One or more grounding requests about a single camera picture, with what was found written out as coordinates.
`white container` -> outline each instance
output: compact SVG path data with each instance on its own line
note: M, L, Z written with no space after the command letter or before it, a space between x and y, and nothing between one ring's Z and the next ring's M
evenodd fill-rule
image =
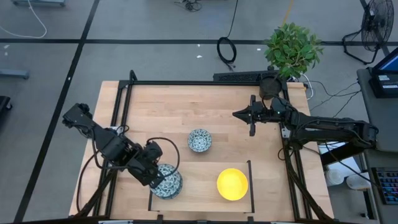
M344 177L339 170L331 169L325 172L326 184L328 187L344 182Z
M367 172L363 172L361 175L366 178L369 178L369 173ZM363 190L371 188L371 183L369 181L363 179L362 177L356 174L347 177L347 185L349 188L353 190Z

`potted plant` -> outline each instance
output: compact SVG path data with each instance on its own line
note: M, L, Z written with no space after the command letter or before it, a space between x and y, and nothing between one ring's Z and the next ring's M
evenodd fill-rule
M301 74L307 71L307 67L312 65L314 68L320 61L318 53L323 54L323 48L317 46L320 42L315 34L310 35L309 29L296 26L294 23L278 27L271 35L264 55L271 63L269 70L275 66L279 72L277 75L261 77L260 96L271 99L281 91L282 80L300 78Z

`gray floor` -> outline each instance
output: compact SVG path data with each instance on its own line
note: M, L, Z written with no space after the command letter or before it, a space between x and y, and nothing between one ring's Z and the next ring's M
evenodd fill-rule
M184 11L173 1L101 0L88 38L218 39L228 33L235 1L202 1L202 10L195 13ZM93 0L68 0L65 8L34 6L49 30L45 38L80 38L92 3ZM289 0L240 1L231 39L268 38L282 23L288 5ZM288 21L311 28L323 40L337 41L359 29L362 13L359 1L299 0ZM27 7L16 7L9 1L0 2L0 25L24 35L40 35L42 31ZM11 37L0 31L0 38ZM393 31L390 40L398 40L398 30ZM268 66L264 45L237 45L237 49L236 72L265 70ZM0 223L14 219L75 50L75 44L0 43L0 68L26 69L31 74L28 80L0 79L0 95L12 97L14 104L0 130ZM363 47L350 50L362 57L372 56ZM379 54L376 61L382 58ZM336 93L355 82L356 70L364 67L347 57L342 47L325 47L321 64L307 75ZM214 73L228 72L215 45L86 44L63 112L76 102L95 108L101 82L126 79L130 69L140 80L212 80ZM313 87L315 96L308 102L311 108L327 99L320 85L314 83ZM358 89L355 85L345 93ZM348 98L334 98L312 114L333 116ZM367 120L360 94L339 114L344 116ZM76 131L58 122L25 221L68 215L85 144ZM375 223L358 215L365 212L361 192L344 185L329 191L336 218Z

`wooden tabletop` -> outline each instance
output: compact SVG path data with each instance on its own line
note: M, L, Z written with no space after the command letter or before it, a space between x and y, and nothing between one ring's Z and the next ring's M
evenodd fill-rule
M180 194L172 200L163 200L153 195L151 210L250 213L252 206L249 189L242 199L233 202L223 198L217 190L218 175L229 168L242 171L249 183L248 164L248 162L182 162L178 168L183 179Z
M118 82L103 82L99 93L94 120L104 128L111 122L117 87ZM288 88L292 105L309 114L303 84L288 83ZM142 145L148 138L169 138L180 149L181 162L242 163L250 160L255 213L148 211L149 187L143 187L129 172L119 172L111 218L154 220L158 214L163 214L164 220L245 221L248 216L253 216L255 221L294 221L285 162L277 158L278 150L282 148L279 125L257 123L256 135L249 137L249 126L232 116L232 112L247 107L250 95L260 99L258 86L134 85L127 119L130 130L126 136ZM208 153L197 154L187 145L189 133L196 128L209 131L213 138ZM160 163L176 164L173 146L161 140L157 143L164 153ZM306 146L317 148L314 142ZM308 191L325 213L333 217L320 157L309 151L301 150L300 153ZM82 166L92 154L89 141ZM100 170L94 162L90 163L83 176L81 207L96 190L99 177ZM302 197L298 189L297 192L301 217L304 217ZM104 213L107 194L106 190L100 214ZM71 215L76 213L75 200L76 195Z

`keyboard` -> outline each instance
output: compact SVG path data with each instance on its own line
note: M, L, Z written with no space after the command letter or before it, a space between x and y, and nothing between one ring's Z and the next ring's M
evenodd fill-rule
M386 205L398 205L398 168L372 168L380 198Z

